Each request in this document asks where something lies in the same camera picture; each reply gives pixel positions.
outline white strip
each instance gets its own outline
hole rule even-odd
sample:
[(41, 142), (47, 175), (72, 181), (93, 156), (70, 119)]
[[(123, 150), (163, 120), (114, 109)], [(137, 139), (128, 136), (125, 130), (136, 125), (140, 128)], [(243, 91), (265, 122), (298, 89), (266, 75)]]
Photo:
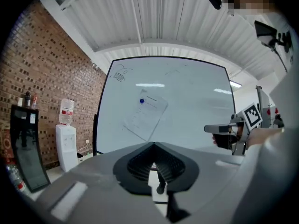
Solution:
[(66, 221), (81, 196), (87, 190), (87, 185), (77, 182), (63, 199), (52, 209), (51, 214), (61, 221)]

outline corrugated metal ceiling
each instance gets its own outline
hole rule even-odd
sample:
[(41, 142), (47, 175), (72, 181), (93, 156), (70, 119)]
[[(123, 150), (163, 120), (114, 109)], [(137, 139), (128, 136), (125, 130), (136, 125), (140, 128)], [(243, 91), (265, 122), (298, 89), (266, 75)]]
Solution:
[[(231, 76), (246, 69), (261, 79), (274, 71), (277, 62), (275, 55), (256, 39), (250, 22), (239, 15), (229, 15), (225, 5), (221, 10), (214, 9), (208, 0), (133, 0), (141, 40), (170, 41), (164, 47), (145, 42), (144, 50), (138, 42), (131, 0), (59, 1), (63, 2), (61, 9), (106, 66), (113, 59), (128, 56), (183, 56), (222, 65)], [(171, 46), (171, 41), (207, 48), (225, 59), (200, 49)], [(124, 42), (129, 46), (120, 47)]]

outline brick wall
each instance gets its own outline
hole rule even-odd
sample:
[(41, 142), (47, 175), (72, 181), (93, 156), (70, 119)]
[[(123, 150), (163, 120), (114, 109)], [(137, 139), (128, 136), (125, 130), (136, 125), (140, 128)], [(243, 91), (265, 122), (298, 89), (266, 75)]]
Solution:
[(55, 125), (62, 98), (75, 101), (72, 126), (77, 150), (92, 149), (93, 116), (106, 75), (35, 0), (19, 17), (0, 60), (0, 119), (9, 121), (11, 104), (26, 91), (38, 96), (39, 144), (47, 168), (57, 165)]

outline floor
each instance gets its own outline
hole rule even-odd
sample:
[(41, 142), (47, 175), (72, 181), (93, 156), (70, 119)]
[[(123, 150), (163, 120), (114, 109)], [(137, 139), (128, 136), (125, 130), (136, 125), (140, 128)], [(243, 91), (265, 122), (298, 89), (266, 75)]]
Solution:
[[(57, 178), (61, 177), (64, 174), (64, 171), (60, 167), (55, 167), (52, 169), (47, 170), (47, 175), (51, 183), (53, 183)], [(166, 194), (167, 186), (165, 187), (165, 191), (162, 195), (157, 193), (157, 187), (159, 186), (159, 179), (157, 171), (150, 171), (149, 173), (149, 186), (152, 187), (152, 197), (153, 202), (155, 202), (156, 207), (161, 212), (163, 216), (166, 216), (167, 213), (167, 202), (168, 202), (168, 195)], [(40, 190), (36, 193), (32, 193), (29, 197), (32, 200), (36, 200), (38, 196), (43, 192)]]

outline white wall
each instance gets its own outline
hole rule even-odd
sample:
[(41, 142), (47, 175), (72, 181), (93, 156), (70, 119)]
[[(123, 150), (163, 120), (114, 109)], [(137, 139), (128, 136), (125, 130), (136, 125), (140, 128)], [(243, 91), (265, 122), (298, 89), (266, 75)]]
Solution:
[[(246, 108), (250, 104), (258, 103), (256, 86), (259, 85), (262, 87), (263, 91), (269, 95), (269, 93), (274, 89), (274, 87), (278, 84), (278, 78), (275, 73), (271, 73), (270, 75), (264, 77), (263, 79), (256, 81), (255, 83), (249, 84), (245, 87), (234, 92), (235, 99), (235, 109), (238, 113), (242, 109)], [(270, 104), (274, 105), (274, 102), (270, 98)]]

